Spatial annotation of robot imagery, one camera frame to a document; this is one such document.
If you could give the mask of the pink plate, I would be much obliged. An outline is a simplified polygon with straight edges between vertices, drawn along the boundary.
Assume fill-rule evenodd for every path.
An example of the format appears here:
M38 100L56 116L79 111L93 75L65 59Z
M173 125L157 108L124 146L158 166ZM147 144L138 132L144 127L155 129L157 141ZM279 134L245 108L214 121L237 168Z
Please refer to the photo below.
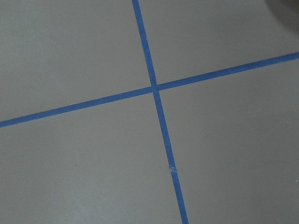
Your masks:
M290 32L299 35L299 1L265 0L271 15Z

